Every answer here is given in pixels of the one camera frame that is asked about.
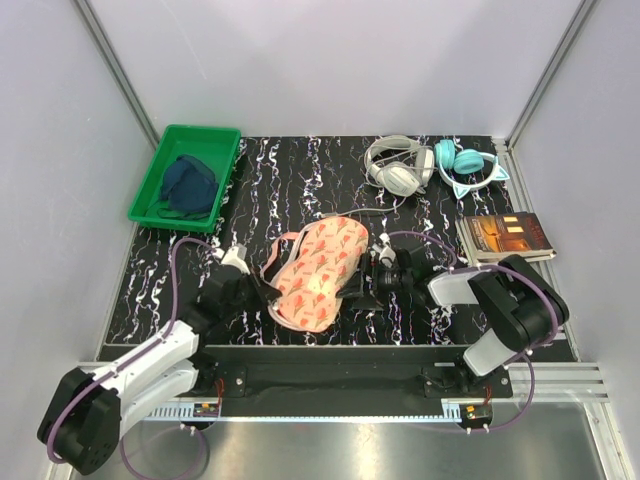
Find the pink mesh laundry bag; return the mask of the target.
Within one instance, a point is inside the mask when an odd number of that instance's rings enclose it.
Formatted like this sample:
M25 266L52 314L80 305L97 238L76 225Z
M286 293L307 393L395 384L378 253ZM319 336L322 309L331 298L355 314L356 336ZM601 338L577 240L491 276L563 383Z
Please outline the pink mesh laundry bag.
M344 216L318 220L299 232L278 237L261 269L273 265L285 241L293 246L271 285L280 290L280 298L267 307L269 315L290 330L322 333L338 316L342 304L338 292L367 251L369 232L360 222Z

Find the navy blue bra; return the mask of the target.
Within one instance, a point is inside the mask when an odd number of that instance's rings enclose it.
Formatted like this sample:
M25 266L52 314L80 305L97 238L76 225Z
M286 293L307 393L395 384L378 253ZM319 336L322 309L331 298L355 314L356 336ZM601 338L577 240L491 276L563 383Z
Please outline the navy blue bra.
M217 198L215 173L198 158L182 154L165 170L157 214L161 218L201 220L207 218Z

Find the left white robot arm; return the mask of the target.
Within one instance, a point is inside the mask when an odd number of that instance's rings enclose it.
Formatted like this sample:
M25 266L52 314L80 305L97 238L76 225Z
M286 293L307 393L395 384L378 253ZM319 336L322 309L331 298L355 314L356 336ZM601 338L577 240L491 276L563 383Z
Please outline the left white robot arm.
M209 338L242 313L261 311L281 295L255 271L220 266L195 297L175 305L156 335L97 370L68 371L36 433L49 459L91 474L157 405L187 391L208 394L216 372L199 361Z

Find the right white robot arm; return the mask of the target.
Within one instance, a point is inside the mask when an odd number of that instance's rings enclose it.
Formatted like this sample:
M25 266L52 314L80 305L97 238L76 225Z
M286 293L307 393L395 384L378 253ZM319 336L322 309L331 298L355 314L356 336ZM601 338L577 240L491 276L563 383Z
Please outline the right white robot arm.
M393 260L385 254L362 255L336 297L358 310L380 310L385 296L405 293L421 307L476 305L487 319L485 333L452 365L422 370L426 392L488 394L501 368L552 342L570 318L564 299L520 255L438 274L415 252L394 254Z

